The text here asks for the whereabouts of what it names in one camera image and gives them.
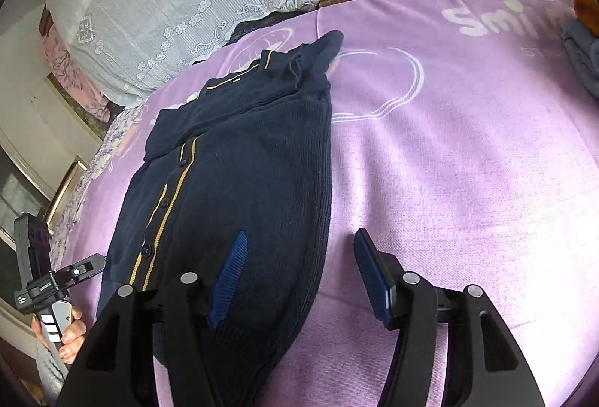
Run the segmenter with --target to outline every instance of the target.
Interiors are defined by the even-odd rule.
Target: tan stripe trim
[[[247,74],[247,73],[248,73],[248,72],[250,72],[252,69],[255,69],[256,67],[258,67],[259,65],[260,65],[260,64],[253,65],[253,66],[252,66],[252,67],[250,67],[250,68],[249,68],[247,71],[244,71],[244,72],[242,72],[241,74],[235,74],[235,76],[233,76],[233,77],[229,77],[229,79],[227,79],[226,81],[223,81],[223,82],[221,82],[221,83],[218,83],[218,84],[217,84],[217,85],[215,85],[215,86],[208,86],[208,87],[206,88],[206,91],[208,91],[208,90],[210,90],[210,89],[216,89],[216,88],[218,88],[219,86],[222,86],[223,84],[226,84],[226,83],[228,83],[228,82],[232,81],[233,79],[237,79],[239,76],[243,76],[244,74]]]
[[[165,196],[166,193],[167,193],[167,185],[164,184],[164,187],[162,189],[162,194],[158,198],[158,203],[156,204],[156,207],[154,208],[154,211],[152,211],[152,213],[150,215],[150,218],[148,220],[148,224],[146,225],[146,230],[148,229],[148,226],[152,222],[152,219],[154,218],[154,215],[156,214],[156,211],[158,210],[158,206],[160,206],[160,201],[162,201],[164,199],[164,196]],[[146,236],[146,230],[144,230],[144,241],[142,243],[142,246],[144,246],[146,244],[146,238],[145,238],[145,236]],[[137,255],[136,264],[133,266],[133,272],[131,273],[131,277],[129,278],[129,283],[131,285],[133,285],[133,283],[136,281],[137,269],[139,268],[139,266],[140,266],[141,263],[142,263],[142,254],[140,252]]]
[[[179,195],[179,191],[181,190],[181,186],[183,185],[183,181],[185,180],[185,177],[187,176],[187,173],[189,172],[189,169],[191,168],[191,166],[194,163],[195,160],[195,143],[198,140],[199,137],[195,137],[194,141],[192,142],[192,147],[191,147],[191,162],[189,163],[189,165],[185,168],[185,170],[183,171],[183,174],[181,174],[181,177],[179,177],[179,182],[177,184],[177,188],[175,189],[175,194],[173,195],[173,198],[171,200],[171,203],[167,209],[166,214],[164,215],[164,218],[162,219],[162,222],[160,223],[160,228],[158,228],[158,233],[156,234],[156,238],[154,239],[154,256],[152,256],[152,261],[150,262],[150,268],[148,269],[148,273],[146,274],[146,280],[144,281],[144,286],[142,287],[142,291],[146,290],[146,288],[148,288],[148,283],[150,281],[150,275],[152,275],[152,269],[154,269],[154,262],[156,261],[156,255],[158,254],[158,244],[160,243],[160,238],[162,237],[162,233],[164,232],[164,227],[167,224],[167,220],[168,220],[168,216],[171,214],[171,211],[173,210],[173,206],[175,204],[175,201],[177,200],[177,197]]]
[[[273,55],[273,52],[274,52],[274,50],[271,50],[271,51],[268,53],[268,57],[266,58],[266,64],[265,64],[265,66],[264,66],[264,69],[265,69],[265,70],[266,70],[266,69],[268,69],[268,64],[270,64],[270,56],[271,56],[271,55]]]

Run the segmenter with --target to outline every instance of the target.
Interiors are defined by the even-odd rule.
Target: gray handle
[[[62,375],[67,376],[68,366],[62,361],[58,350],[62,346],[62,334],[73,322],[73,307],[66,300],[59,300],[36,313],[48,349]]]

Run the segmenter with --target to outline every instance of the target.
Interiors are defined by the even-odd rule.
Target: metal screw head
[[[195,272],[187,271],[181,275],[182,283],[194,283],[196,280],[198,280],[198,275]]]
[[[412,271],[407,271],[402,278],[405,283],[409,283],[410,285],[416,285],[420,282],[420,276]]]
[[[131,295],[131,293],[133,293],[133,287],[131,287],[130,285],[121,285],[119,289],[116,291],[116,293],[121,297],[127,297],[128,295]]]
[[[479,297],[481,297],[483,295],[483,289],[481,289],[478,285],[469,285],[468,286],[468,293],[472,297],[479,298]]]

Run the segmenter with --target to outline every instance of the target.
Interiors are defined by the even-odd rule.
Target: pink floral fabric
[[[44,56],[52,74],[68,95],[77,101],[86,112],[100,121],[107,122],[110,118],[110,111],[106,106],[108,98],[83,73],[75,59],[71,58],[56,30],[56,25],[52,25],[48,35],[44,37]]]

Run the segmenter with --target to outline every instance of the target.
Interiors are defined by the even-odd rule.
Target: window
[[[31,184],[0,148],[0,297],[14,304],[14,292],[21,287],[14,251],[14,220],[23,213],[41,216],[47,198]]]

